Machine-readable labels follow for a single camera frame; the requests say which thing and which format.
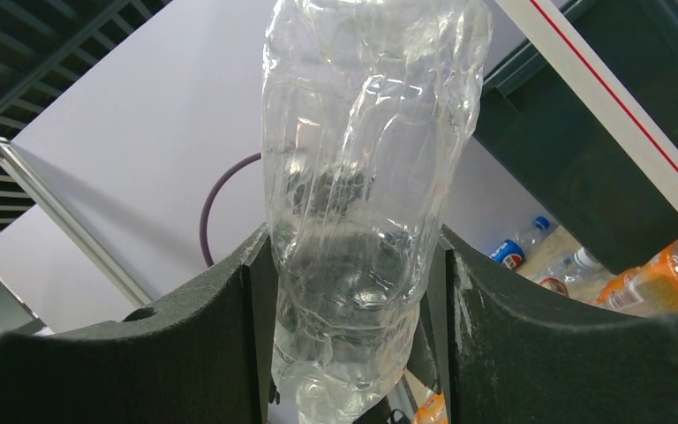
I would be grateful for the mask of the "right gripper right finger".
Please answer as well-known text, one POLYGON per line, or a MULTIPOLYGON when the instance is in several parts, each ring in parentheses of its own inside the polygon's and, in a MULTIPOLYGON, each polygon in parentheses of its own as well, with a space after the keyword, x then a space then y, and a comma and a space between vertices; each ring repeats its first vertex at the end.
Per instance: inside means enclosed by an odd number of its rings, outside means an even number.
POLYGON ((678 423, 678 314, 541 288, 442 228, 431 332, 453 423, 678 423))

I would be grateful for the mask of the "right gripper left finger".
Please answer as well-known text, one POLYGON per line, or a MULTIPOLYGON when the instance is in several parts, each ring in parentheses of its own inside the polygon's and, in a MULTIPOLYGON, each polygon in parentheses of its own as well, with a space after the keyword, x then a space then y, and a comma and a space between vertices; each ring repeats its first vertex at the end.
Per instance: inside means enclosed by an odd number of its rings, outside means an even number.
POLYGON ((263 423, 276 272, 259 227, 119 322, 0 333, 0 423, 263 423))

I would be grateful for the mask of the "clear Pocari Sweat bottle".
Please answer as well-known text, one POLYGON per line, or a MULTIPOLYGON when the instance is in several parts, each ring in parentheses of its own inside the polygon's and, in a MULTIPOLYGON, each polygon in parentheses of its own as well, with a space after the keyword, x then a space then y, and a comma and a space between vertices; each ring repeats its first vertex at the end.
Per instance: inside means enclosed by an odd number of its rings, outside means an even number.
POLYGON ((482 1, 274 6, 261 97, 271 372, 302 423, 351 423, 403 375, 491 40, 482 1))

